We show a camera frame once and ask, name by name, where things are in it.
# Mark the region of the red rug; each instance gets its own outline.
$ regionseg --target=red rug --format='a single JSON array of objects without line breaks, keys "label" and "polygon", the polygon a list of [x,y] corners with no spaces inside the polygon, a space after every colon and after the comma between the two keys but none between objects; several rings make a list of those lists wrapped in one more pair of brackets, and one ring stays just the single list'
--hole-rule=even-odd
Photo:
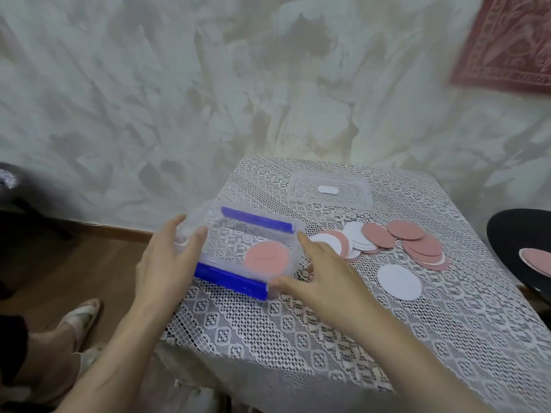
[{"label": "red rug", "polygon": [[551,94],[551,0],[484,0],[451,82]]}]

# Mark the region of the lace tablecloth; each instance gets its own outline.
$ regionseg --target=lace tablecloth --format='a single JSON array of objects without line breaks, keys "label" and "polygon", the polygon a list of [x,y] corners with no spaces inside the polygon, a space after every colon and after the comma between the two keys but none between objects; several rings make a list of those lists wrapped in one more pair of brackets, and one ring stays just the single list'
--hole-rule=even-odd
[{"label": "lace tablecloth", "polygon": [[[373,209],[287,201],[289,178],[299,170],[365,177],[372,187]],[[448,368],[499,411],[551,411],[549,331],[431,176],[249,156],[219,197],[298,217],[306,223],[308,235],[341,229],[355,220],[382,225],[396,218],[417,222],[446,244],[450,268],[436,272],[420,267],[398,241],[394,250],[362,254],[353,263],[365,283]],[[384,264],[400,264],[414,272],[423,283],[421,298],[401,301],[384,292],[376,277]],[[197,280],[164,339],[194,348],[232,396],[265,413],[395,408],[389,380],[374,360],[287,295],[260,302]]]}]

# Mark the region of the right hand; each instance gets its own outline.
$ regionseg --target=right hand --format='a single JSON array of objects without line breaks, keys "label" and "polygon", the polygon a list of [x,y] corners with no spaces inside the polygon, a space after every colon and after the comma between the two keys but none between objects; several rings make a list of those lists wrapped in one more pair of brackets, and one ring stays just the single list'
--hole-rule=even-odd
[{"label": "right hand", "polygon": [[312,264],[313,279],[307,283],[293,277],[275,277],[270,286],[298,298],[327,325],[354,337],[366,313],[382,306],[360,278],[354,267],[323,242],[312,242],[298,233],[300,244]]}]

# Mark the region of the clear plastic lid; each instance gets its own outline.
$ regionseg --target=clear plastic lid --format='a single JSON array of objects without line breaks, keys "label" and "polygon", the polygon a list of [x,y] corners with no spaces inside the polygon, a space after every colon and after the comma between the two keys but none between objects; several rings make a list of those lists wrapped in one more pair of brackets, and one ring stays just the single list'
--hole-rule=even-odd
[{"label": "clear plastic lid", "polygon": [[244,259],[252,246],[267,241],[280,243],[288,252],[281,275],[293,276],[299,268],[303,252],[296,232],[305,227],[300,219],[227,200],[209,200],[178,226],[176,249],[183,250],[187,239],[201,225],[207,226],[208,236],[196,270],[198,278],[266,299],[266,283],[273,274],[245,267]]},{"label": "clear plastic lid", "polygon": [[287,188],[287,200],[307,204],[370,210],[373,207],[371,185],[356,175],[294,172]]}]

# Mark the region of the pink paper circle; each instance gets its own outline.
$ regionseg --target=pink paper circle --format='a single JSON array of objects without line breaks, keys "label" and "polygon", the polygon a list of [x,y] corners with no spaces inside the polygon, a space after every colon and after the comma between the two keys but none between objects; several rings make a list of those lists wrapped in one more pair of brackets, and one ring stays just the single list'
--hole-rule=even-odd
[{"label": "pink paper circle", "polygon": [[448,258],[448,257],[446,257],[446,260],[441,265],[427,265],[427,264],[422,263],[421,261],[417,261],[417,259],[414,259],[414,261],[417,264],[421,265],[423,268],[427,268],[427,269],[430,269],[432,271],[444,271],[444,270],[448,269],[448,267],[450,266],[450,258]]},{"label": "pink paper circle", "polygon": [[320,233],[327,233],[328,235],[333,235],[337,239],[339,239],[339,242],[342,245],[342,250],[340,255],[341,258],[348,255],[348,252],[350,252],[350,250],[348,249],[348,238],[344,235],[343,232],[339,232],[338,230],[328,229],[328,230],[323,230]]},{"label": "pink paper circle", "polygon": [[428,264],[436,264],[440,259],[442,259],[442,254],[436,256],[427,256],[416,252],[410,248],[410,245],[408,245],[408,242],[406,241],[402,242],[402,248],[404,248],[406,253],[411,256],[412,259],[415,259],[417,261],[425,262]]},{"label": "pink paper circle", "polygon": [[369,241],[375,243],[381,248],[390,249],[396,245],[396,239],[389,233],[387,229],[376,224],[366,223],[362,227],[363,235],[369,239]]},{"label": "pink paper circle", "polygon": [[393,236],[410,241],[421,239],[425,235],[425,231],[421,226],[407,220],[393,220],[386,228]]},{"label": "pink paper circle", "polygon": [[287,248],[279,242],[257,243],[245,254],[243,265],[251,271],[281,275],[289,261]]},{"label": "pink paper circle", "polygon": [[433,235],[424,235],[417,241],[403,241],[402,246],[407,246],[421,255],[437,256],[444,250],[444,245]]},{"label": "pink paper circle", "polygon": [[522,256],[532,265],[530,268],[535,268],[541,274],[551,277],[551,253],[545,250],[525,248],[522,250]]},{"label": "pink paper circle", "polygon": [[377,248],[376,250],[362,250],[362,253],[367,253],[369,255],[375,255],[379,252],[381,252],[381,248]]}]

